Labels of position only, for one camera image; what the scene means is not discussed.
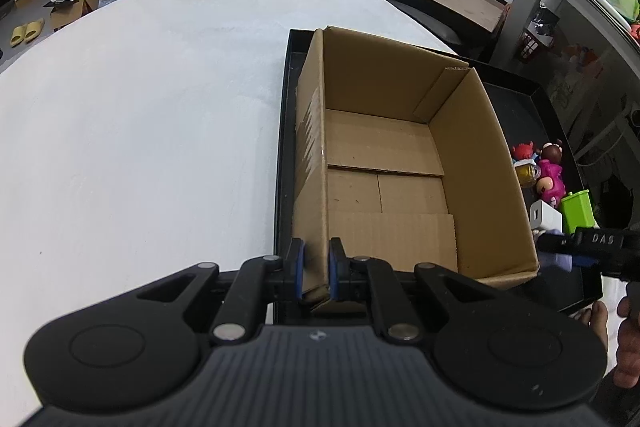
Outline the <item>person right hand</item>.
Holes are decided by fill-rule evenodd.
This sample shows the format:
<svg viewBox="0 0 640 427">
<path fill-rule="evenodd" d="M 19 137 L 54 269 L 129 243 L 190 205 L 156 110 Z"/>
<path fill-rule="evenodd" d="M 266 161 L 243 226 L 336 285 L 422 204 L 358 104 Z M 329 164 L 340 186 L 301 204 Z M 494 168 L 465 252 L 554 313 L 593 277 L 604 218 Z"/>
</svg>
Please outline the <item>person right hand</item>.
<svg viewBox="0 0 640 427">
<path fill-rule="evenodd" d="M 639 317 L 631 316 L 631 302 L 628 297 L 620 300 L 616 310 L 623 320 L 617 333 L 616 365 L 613 371 L 614 385 L 631 389 L 639 384 L 640 374 L 640 338 Z M 608 347 L 608 309 L 602 301 L 582 309 L 574 319 L 588 326 Z"/>
</svg>

